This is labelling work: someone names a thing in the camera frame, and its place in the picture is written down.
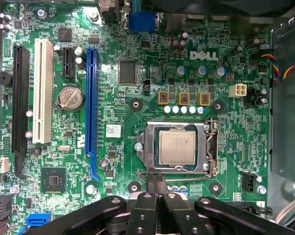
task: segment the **sticker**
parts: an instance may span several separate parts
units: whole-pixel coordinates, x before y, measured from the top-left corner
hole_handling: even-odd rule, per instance
[[[121,137],[121,125],[109,125],[106,126],[107,138],[120,138]]]

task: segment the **integrated circuit chip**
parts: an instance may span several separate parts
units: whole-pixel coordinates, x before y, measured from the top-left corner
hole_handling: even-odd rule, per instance
[[[119,62],[119,83],[134,85],[136,83],[136,62],[135,60],[120,60]]]
[[[170,129],[159,132],[159,164],[194,165],[196,132]]]
[[[72,42],[72,29],[71,28],[59,28],[58,29],[58,41],[59,42]]]
[[[66,192],[66,169],[43,167],[41,187],[42,192]]]

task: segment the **white label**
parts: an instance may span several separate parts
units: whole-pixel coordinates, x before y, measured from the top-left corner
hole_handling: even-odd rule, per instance
[[[213,60],[213,61],[218,61],[219,58],[217,58],[217,55],[215,52],[212,53],[212,57],[210,56],[210,52],[199,52],[197,53],[196,51],[190,51],[190,60]]]
[[[121,125],[109,125],[106,126],[107,138],[120,138],[121,137]]]

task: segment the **mounting screw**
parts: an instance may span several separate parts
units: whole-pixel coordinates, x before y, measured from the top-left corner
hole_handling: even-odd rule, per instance
[[[143,150],[143,145],[141,143],[136,143],[134,145],[134,150],[135,151],[142,151]]]
[[[204,172],[209,171],[209,165],[207,163],[203,164],[203,171]]]
[[[210,201],[207,198],[202,198],[201,202],[204,203],[204,204],[209,204],[210,203]]]
[[[168,197],[170,197],[170,198],[175,198],[176,195],[175,195],[174,193],[170,193],[170,194],[168,194]]]
[[[267,193],[267,189],[266,189],[265,186],[260,185],[260,186],[257,188],[257,192],[258,192],[259,194],[261,194],[261,195],[264,195],[264,194]]]
[[[210,125],[209,124],[204,124],[204,131],[208,132],[210,130]]]

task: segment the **black chip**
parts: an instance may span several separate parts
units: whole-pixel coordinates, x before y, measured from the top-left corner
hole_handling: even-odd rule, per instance
[[[58,41],[70,43],[72,41],[72,29],[71,28],[59,28],[58,29]]]
[[[246,64],[246,57],[245,56],[240,57],[240,64]]]
[[[266,73],[267,72],[267,66],[266,65],[258,66],[258,72],[259,73]]]
[[[106,176],[106,178],[112,179],[113,178],[113,171],[112,170],[106,170],[105,176]]]
[[[89,44],[99,44],[99,37],[89,37]]]
[[[42,168],[42,192],[66,192],[66,169]]]
[[[42,148],[41,147],[35,147],[31,149],[31,153],[33,155],[40,155],[42,153]]]
[[[106,190],[106,193],[107,193],[107,194],[108,194],[108,193],[109,193],[109,194],[110,194],[110,193],[113,193],[113,189],[112,189],[112,188],[106,188],[105,190]]]
[[[195,100],[196,99],[196,94],[190,94],[190,100]]]
[[[208,79],[208,85],[214,85],[215,80],[213,78]]]
[[[195,93],[196,92],[196,87],[189,87],[190,93]]]
[[[134,60],[121,60],[119,62],[119,83],[136,83],[136,62]]]
[[[175,84],[175,79],[174,78],[169,78],[168,83],[169,83],[169,85],[174,85]]]
[[[141,46],[142,48],[149,48],[151,43],[149,41],[142,41]]]
[[[208,87],[208,92],[214,93],[215,92],[215,88],[214,87]]]
[[[169,87],[169,92],[176,92],[176,87]]]
[[[175,99],[176,94],[175,93],[169,93],[169,99]]]
[[[194,86],[194,85],[195,85],[195,80],[194,80],[194,79],[189,79],[189,80],[188,80],[188,84],[189,84],[190,86]]]
[[[20,29],[20,28],[22,28],[22,22],[21,22],[21,21],[15,21],[15,22],[14,22],[14,28],[15,28],[15,29]]]

